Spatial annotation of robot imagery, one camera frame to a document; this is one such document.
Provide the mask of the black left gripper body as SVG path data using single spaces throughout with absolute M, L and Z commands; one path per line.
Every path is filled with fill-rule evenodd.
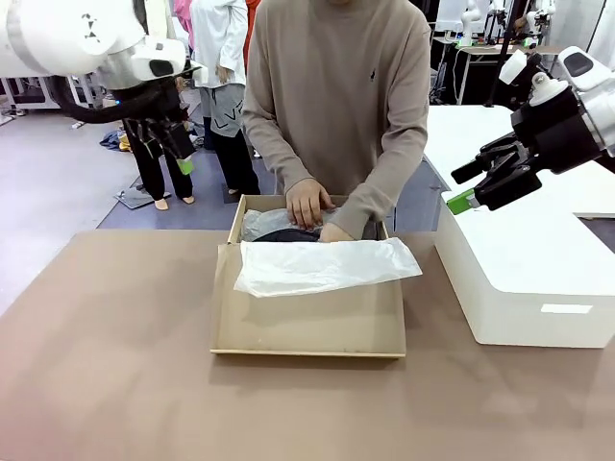
M 164 85 L 160 96 L 149 106 L 132 119 L 123 119 L 124 130 L 129 130 L 129 126 L 134 120 L 146 119 L 165 119 L 172 122 L 184 122 L 186 111 L 182 108 L 180 93 L 175 85 Z

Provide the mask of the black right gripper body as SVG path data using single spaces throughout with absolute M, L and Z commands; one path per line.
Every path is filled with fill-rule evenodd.
M 534 172 L 561 174 L 603 155 L 581 116 L 578 98 L 566 88 L 536 107 L 522 105 L 511 116 L 512 129 L 527 149 Z

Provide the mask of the person's right hand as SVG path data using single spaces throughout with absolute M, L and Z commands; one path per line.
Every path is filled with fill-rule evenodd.
M 323 224 L 323 211 L 335 208 L 326 189 L 314 179 L 304 179 L 285 193 L 289 220 L 304 230 Z

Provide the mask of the person's left hand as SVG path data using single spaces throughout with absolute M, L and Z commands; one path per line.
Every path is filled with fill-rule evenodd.
M 319 241 L 322 243 L 334 243 L 341 241 L 354 241 L 355 239 L 339 226 L 328 223 L 320 232 Z

